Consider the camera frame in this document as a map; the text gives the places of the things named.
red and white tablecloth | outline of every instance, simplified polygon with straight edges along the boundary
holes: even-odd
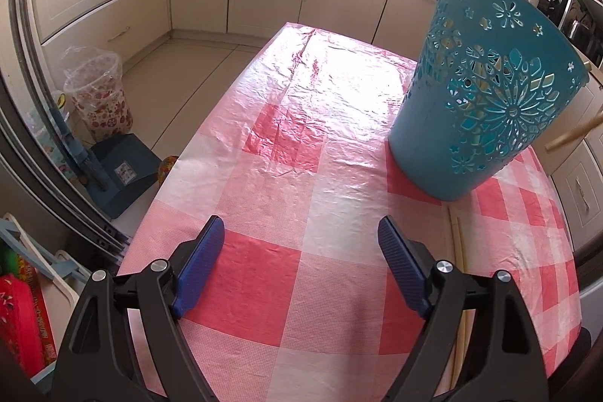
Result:
[[[454,203],[415,187],[387,135],[415,62],[288,24],[249,64],[186,147],[120,273],[167,258],[212,214],[224,248],[182,330],[222,402],[380,401],[421,328],[377,243],[391,214],[436,258],[513,272],[548,373],[577,337],[572,253],[531,149]],[[161,384],[133,332],[149,388]],[[451,367],[441,387],[450,386]]]

checkered tablecloth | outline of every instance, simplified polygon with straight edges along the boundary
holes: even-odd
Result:
[[[379,219],[393,215],[434,257],[455,259],[448,205],[412,185],[388,149],[414,66],[289,24],[222,97],[162,185],[121,273],[169,257],[210,215],[223,218],[222,253],[181,321],[222,402],[380,401],[405,362],[422,321],[378,247]],[[546,177],[531,153],[521,158],[457,203],[454,217],[472,272],[508,266],[520,279],[552,371],[580,323],[575,271]],[[132,322],[147,385],[161,391],[139,318]],[[451,367],[442,389],[450,379]]]

trash can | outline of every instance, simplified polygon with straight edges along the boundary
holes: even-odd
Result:
[[[119,55],[94,47],[70,47],[61,58],[64,92],[92,138],[100,142],[132,128]]]
[[[391,152],[422,190],[456,200],[528,147],[588,79],[527,0],[439,0]]]

silver bolt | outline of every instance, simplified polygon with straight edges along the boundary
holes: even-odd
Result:
[[[435,267],[438,268],[438,271],[442,273],[449,273],[454,269],[454,266],[448,261],[438,261]]]
[[[153,261],[151,264],[151,269],[155,271],[155,273],[159,273],[161,271],[165,271],[165,268],[168,267],[168,262],[163,259],[157,259],[157,261]]]
[[[103,269],[99,269],[92,273],[92,281],[102,281],[107,277],[107,272]]]
[[[503,283],[508,283],[511,281],[511,274],[508,271],[499,271],[496,273],[496,277]]]

green object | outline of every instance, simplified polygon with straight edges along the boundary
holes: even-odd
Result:
[[[0,267],[2,268],[3,275],[10,273],[15,276],[19,275],[19,258],[13,249],[6,249],[5,251],[2,251]]]

